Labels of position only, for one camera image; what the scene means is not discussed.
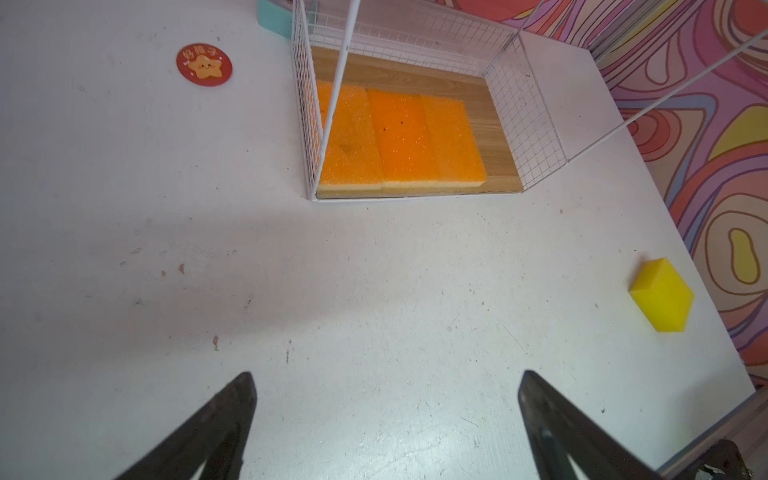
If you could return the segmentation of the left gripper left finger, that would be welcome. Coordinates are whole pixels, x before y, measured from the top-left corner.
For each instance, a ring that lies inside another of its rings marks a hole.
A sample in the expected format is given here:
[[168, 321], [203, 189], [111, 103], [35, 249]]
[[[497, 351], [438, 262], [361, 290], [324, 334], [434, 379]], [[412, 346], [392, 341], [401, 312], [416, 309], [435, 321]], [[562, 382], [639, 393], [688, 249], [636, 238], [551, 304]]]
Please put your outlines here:
[[121, 479], [237, 479], [257, 407], [253, 376], [242, 372]]

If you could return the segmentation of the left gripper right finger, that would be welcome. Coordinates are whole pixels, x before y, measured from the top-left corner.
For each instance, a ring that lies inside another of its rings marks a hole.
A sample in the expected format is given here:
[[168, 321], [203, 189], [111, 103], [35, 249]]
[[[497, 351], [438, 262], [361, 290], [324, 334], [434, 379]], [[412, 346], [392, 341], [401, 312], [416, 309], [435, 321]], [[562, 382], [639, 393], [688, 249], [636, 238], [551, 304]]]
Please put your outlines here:
[[541, 479], [658, 479], [538, 373], [523, 373], [518, 403]]

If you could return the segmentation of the yellow sponge table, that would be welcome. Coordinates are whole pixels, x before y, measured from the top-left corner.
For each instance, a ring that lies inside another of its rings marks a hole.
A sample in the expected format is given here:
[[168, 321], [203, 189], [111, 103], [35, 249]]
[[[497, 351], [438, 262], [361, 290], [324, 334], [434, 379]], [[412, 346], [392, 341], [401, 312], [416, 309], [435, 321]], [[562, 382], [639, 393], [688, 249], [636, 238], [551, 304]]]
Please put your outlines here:
[[667, 258], [642, 263], [629, 294], [658, 332], [683, 332], [695, 295]]

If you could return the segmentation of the pale yellow sponge orange underside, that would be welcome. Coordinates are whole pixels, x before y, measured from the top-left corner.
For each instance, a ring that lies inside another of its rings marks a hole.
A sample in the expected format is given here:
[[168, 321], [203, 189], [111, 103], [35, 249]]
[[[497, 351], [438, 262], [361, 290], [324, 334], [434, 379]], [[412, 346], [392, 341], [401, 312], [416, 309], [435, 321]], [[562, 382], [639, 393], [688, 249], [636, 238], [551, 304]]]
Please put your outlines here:
[[434, 149], [439, 182], [451, 188], [475, 188], [487, 180], [465, 104], [456, 99], [420, 97]]

